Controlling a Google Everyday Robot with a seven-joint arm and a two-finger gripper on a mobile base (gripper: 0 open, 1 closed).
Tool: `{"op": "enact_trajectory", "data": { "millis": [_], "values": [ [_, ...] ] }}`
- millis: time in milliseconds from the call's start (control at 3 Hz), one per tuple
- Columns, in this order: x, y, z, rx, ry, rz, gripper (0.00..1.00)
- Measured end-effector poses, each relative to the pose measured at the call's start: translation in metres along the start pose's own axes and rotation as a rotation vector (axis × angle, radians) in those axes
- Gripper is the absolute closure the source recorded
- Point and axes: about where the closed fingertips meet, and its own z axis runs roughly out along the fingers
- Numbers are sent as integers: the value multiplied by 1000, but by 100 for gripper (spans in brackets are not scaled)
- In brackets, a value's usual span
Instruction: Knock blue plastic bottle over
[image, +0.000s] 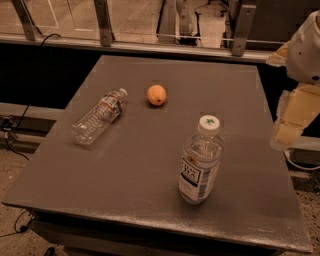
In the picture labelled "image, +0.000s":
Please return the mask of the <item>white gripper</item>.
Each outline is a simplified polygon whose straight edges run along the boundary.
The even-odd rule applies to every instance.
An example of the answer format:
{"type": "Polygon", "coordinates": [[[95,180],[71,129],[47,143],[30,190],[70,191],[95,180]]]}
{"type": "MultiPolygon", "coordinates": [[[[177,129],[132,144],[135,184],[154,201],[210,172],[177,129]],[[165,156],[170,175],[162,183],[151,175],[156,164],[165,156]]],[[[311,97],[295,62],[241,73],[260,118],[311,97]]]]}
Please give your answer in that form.
{"type": "Polygon", "coordinates": [[[292,36],[267,59],[270,66],[286,66],[287,75],[298,81],[279,98],[270,146],[290,148],[320,114],[320,10],[312,12],[292,36]]]}

